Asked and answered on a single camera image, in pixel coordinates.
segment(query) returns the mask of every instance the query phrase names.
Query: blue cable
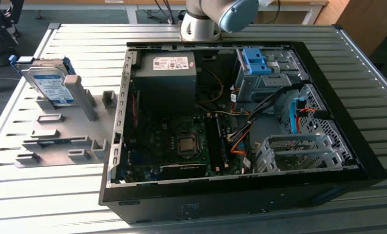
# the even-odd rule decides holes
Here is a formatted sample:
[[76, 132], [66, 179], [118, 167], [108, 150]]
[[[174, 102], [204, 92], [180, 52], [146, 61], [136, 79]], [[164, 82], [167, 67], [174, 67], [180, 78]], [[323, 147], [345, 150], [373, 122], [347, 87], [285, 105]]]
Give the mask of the blue cable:
[[291, 102], [291, 105], [290, 105], [290, 126], [291, 126], [291, 132], [293, 132], [294, 134], [298, 133], [297, 117], [295, 117], [297, 104], [298, 104], [298, 101], [294, 100], [294, 101]]

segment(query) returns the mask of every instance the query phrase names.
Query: gray plastic block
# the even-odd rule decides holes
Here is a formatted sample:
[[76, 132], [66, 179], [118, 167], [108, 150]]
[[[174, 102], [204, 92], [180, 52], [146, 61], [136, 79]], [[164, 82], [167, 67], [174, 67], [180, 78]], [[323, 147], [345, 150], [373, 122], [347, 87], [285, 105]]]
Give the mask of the gray plastic block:
[[86, 161], [91, 159], [91, 155], [86, 149], [70, 150], [68, 157], [72, 161]]
[[50, 129], [50, 130], [34, 130], [31, 134], [31, 138], [58, 138], [60, 135], [60, 132], [58, 129]]
[[23, 146], [30, 151], [35, 151], [35, 150], [42, 150], [43, 149], [42, 145], [39, 143], [36, 143], [36, 142], [23, 143]]
[[82, 145], [82, 146], [92, 145], [92, 139], [90, 138], [90, 136], [75, 136], [75, 137], [84, 137], [84, 139], [71, 140], [74, 145]]
[[39, 104], [42, 110], [55, 110], [55, 106], [52, 105], [51, 100], [48, 99], [42, 99], [40, 97], [38, 97], [36, 99], [36, 103]]
[[38, 117], [39, 123], [56, 123], [56, 122], [63, 122], [63, 121], [64, 121], [63, 114], [39, 115]]
[[110, 142], [107, 141], [107, 139], [103, 140], [102, 146], [99, 145], [98, 141], [94, 140], [91, 151], [94, 152], [98, 159], [104, 160], [104, 158], [107, 157], [107, 154], [110, 152]]
[[103, 92], [103, 105], [106, 108], [115, 108], [118, 103], [116, 94], [114, 91]]
[[24, 153], [19, 154], [16, 157], [16, 161], [22, 164], [35, 164], [42, 160], [40, 156], [36, 153]]
[[94, 97], [82, 86], [82, 77], [78, 75], [66, 76], [64, 85], [70, 89], [79, 107], [83, 109], [84, 114], [90, 121], [98, 119], [98, 114], [94, 110]]

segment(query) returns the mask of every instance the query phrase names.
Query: aluminum table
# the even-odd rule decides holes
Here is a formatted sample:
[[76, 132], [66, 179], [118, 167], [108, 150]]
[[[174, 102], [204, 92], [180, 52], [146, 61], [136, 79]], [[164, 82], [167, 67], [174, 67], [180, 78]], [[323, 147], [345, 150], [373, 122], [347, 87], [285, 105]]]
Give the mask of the aluminum table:
[[[72, 60], [83, 86], [119, 90], [128, 41], [178, 41], [162, 24], [52, 24], [35, 56]], [[343, 30], [333, 26], [251, 25], [224, 40], [303, 41], [387, 169], [387, 80]], [[319, 207], [130, 226], [98, 205], [103, 165], [18, 169], [31, 122], [40, 112], [24, 78], [0, 117], [0, 233], [387, 233], [387, 180]]]

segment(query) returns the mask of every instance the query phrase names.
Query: power supply label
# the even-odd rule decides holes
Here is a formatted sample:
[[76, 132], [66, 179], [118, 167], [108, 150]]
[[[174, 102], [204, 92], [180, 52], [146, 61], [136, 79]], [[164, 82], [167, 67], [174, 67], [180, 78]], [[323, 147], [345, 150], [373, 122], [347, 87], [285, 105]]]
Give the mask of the power supply label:
[[154, 59], [154, 70], [187, 70], [187, 57], [158, 57]]
[[63, 84], [60, 75], [35, 75], [34, 78], [42, 92], [52, 102], [59, 104], [74, 102], [74, 96]]

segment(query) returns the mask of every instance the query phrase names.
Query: sticker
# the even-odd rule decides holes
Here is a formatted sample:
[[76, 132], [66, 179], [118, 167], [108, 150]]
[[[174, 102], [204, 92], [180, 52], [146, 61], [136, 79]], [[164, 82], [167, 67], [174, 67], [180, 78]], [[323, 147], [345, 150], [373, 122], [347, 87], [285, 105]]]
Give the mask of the sticker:
[[236, 94], [231, 94], [231, 102], [236, 102]]
[[267, 65], [270, 67], [279, 67], [279, 63], [278, 62], [268, 62]]
[[243, 163], [246, 167], [251, 168], [251, 161], [247, 158], [244, 158]]
[[42, 92], [51, 101], [62, 104], [74, 102], [74, 96], [63, 85], [60, 75], [35, 75], [34, 78]]
[[196, 216], [199, 210], [200, 210], [200, 204], [199, 203], [183, 204], [180, 206], [180, 214], [182, 215]]
[[123, 0], [104, 0], [106, 3], [124, 3]]
[[40, 144], [55, 144], [54, 141], [40, 141], [39, 143], [40, 143]]
[[187, 57], [159, 57], [154, 59], [154, 70], [186, 70], [188, 69]]

